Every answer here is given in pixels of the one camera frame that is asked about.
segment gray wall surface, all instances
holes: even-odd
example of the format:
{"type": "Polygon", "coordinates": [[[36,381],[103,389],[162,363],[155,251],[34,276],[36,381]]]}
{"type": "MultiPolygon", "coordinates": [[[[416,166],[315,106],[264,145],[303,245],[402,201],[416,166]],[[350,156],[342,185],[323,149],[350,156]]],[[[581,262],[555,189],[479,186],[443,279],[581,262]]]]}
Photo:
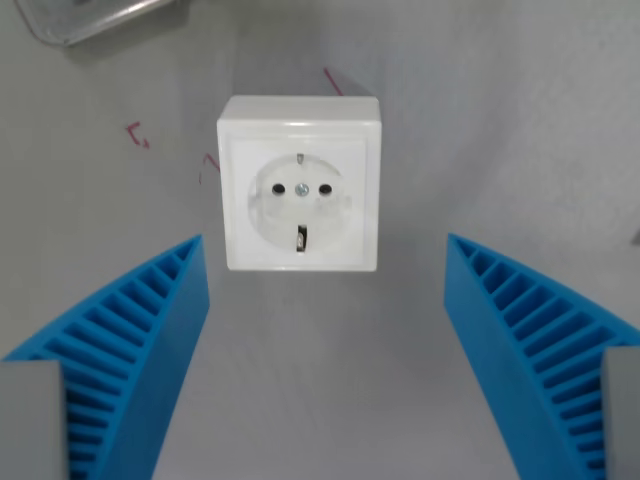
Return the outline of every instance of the gray wall surface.
{"type": "Polygon", "coordinates": [[[157,479],[517,478],[442,307],[449,231],[640,324],[636,1],[195,0],[67,51],[0,27],[0,353],[205,233],[157,479]],[[378,272],[228,272],[217,116],[330,93],[324,66],[381,101],[378,272]]]}

